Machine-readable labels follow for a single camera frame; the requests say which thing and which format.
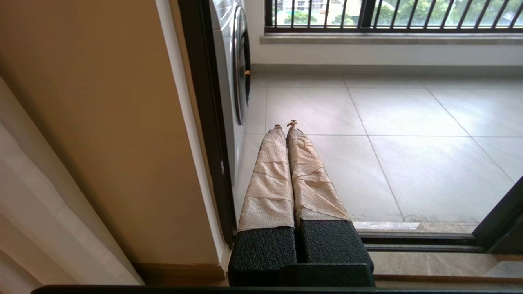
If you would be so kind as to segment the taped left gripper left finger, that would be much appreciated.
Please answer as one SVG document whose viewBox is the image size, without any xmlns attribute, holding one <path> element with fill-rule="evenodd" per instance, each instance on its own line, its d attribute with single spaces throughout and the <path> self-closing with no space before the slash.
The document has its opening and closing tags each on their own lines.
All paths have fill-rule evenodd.
<svg viewBox="0 0 523 294">
<path fill-rule="evenodd" d="M 280 125 L 263 137 L 228 263 L 230 286 L 278 286 L 297 264 L 295 201 L 286 138 Z"/>
</svg>

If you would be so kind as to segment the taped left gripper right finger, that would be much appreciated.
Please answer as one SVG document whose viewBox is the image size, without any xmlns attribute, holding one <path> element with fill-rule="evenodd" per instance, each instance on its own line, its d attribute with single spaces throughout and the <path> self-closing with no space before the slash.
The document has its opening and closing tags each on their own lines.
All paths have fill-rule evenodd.
<svg viewBox="0 0 523 294">
<path fill-rule="evenodd" d="M 286 141 L 295 199 L 297 264 L 289 286 L 374 286 L 374 264 L 310 138 L 295 120 Z"/>
</svg>

